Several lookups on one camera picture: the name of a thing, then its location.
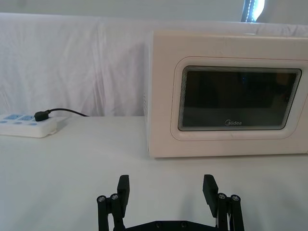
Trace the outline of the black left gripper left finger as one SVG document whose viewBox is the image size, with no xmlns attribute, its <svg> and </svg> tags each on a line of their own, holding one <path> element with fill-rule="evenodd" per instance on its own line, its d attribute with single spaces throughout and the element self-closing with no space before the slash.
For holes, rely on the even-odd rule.
<svg viewBox="0 0 308 231">
<path fill-rule="evenodd" d="M 123 218 L 128 204 L 130 186 L 129 175 L 121 175 L 117 185 L 117 192 L 110 197 L 100 195 L 97 197 L 98 206 L 98 230 L 108 231 L 108 215 L 113 216 L 114 231 L 125 231 Z"/>
</svg>

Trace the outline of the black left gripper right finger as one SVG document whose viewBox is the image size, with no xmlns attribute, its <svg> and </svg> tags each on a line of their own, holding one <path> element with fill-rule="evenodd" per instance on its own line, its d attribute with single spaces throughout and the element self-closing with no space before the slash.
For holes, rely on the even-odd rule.
<svg viewBox="0 0 308 231">
<path fill-rule="evenodd" d="M 218 191 L 213 175 L 206 174 L 203 179 L 203 194 L 212 216 L 216 219 L 218 231 L 244 231 L 241 198 L 228 197 Z"/>
</svg>

